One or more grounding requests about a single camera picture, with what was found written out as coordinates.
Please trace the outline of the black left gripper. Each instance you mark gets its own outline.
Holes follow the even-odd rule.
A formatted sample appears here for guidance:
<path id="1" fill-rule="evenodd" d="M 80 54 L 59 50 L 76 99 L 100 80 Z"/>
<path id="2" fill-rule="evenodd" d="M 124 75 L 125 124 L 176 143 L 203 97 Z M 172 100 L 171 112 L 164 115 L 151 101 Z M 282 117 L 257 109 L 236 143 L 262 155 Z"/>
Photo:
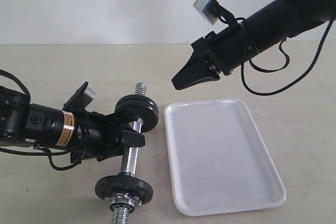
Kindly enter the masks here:
<path id="1" fill-rule="evenodd" d="M 69 142 L 70 162 L 103 161 L 121 156 L 126 147 L 144 147 L 145 137 L 129 125 L 138 120 L 136 110 L 120 110 L 103 115 L 97 112 L 76 114 L 78 127 Z"/>

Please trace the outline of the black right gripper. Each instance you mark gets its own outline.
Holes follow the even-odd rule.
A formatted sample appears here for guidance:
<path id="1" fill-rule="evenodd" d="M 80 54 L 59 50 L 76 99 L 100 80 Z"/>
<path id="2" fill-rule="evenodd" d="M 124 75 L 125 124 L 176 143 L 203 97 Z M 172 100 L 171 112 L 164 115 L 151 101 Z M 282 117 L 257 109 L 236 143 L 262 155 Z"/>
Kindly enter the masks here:
<path id="1" fill-rule="evenodd" d="M 220 80 L 217 69 L 228 76 L 259 54 L 256 45 L 248 38 L 244 29 L 213 31 L 192 43 L 194 52 L 187 63 L 172 78 L 176 90 L 183 90 L 197 84 Z"/>

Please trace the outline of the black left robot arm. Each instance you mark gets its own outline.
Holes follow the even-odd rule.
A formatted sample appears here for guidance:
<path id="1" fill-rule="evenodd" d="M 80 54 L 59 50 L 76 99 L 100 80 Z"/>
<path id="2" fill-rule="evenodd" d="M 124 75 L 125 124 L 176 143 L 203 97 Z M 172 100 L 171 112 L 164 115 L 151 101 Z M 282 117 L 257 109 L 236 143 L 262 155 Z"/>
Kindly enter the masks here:
<path id="1" fill-rule="evenodd" d="M 121 156 L 129 147 L 143 147 L 145 137 L 129 127 L 138 117 L 132 108 L 109 115 L 86 111 L 95 92 L 84 82 L 64 104 L 54 109 L 33 104 L 18 91 L 1 87 L 1 146 L 41 147 L 70 153 L 75 164 Z"/>

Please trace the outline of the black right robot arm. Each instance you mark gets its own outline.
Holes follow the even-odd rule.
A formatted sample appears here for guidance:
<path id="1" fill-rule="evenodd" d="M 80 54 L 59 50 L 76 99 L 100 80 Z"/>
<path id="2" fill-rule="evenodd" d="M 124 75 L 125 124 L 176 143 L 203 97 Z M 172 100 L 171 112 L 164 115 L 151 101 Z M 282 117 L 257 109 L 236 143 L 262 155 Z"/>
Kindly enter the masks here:
<path id="1" fill-rule="evenodd" d="M 275 44 L 335 20 L 335 0 L 274 0 L 247 18 L 235 17 L 217 0 L 196 0 L 194 8 L 227 28 L 191 44 L 189 60 L 171 80 L 176 90 L 217 81 Z"/>

